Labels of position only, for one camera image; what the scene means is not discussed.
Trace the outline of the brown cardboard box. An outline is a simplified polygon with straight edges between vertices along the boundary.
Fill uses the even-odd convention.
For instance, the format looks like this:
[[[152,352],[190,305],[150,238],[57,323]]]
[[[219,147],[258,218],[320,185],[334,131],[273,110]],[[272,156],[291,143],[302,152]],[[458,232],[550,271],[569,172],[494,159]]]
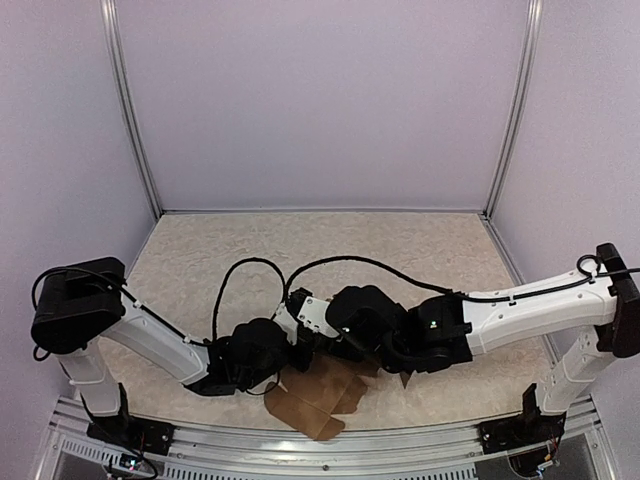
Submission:
[[[381,413],[367,410],[365,400],[382,390],[387,371],[366,359],[355,362],[317,354],[301,372],[284,367],[264,382],[268,414],[314,442],[327,442],[349,430],[380,430]]]

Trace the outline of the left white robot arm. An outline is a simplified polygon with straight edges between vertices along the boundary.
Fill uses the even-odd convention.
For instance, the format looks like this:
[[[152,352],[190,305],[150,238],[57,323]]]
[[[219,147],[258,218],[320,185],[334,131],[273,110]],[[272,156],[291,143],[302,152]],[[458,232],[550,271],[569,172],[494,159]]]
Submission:
[[[121,445],[133,443],[140,424],[101,356],[100,338],[146,358],[187,390],[214,397],[250,391],[287,365],[306,369],[317,337],[336,333],[324,319],[326,302],[299,290],[285,293],[269,318],[196,340],[127,290],[124,265],[114,257],[41,273],[31,301],[36,348],[57,358],[91,420]]]

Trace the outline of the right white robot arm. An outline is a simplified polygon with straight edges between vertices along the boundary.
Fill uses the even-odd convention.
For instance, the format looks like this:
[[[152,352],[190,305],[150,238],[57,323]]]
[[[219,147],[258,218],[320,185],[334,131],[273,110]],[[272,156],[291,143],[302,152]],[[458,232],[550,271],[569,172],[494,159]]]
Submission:
[[[573,270],[493,292],[435,295],[406,309],[375,286],[346,287],[329,301],[307,299],[306,326],[371,355],[390,373],[434,373],[532,337],[581,328],[576,343],[533,386],[533,405],[511,433],[535,442],[611,363],[639,353],[637,270],[601,244]]]

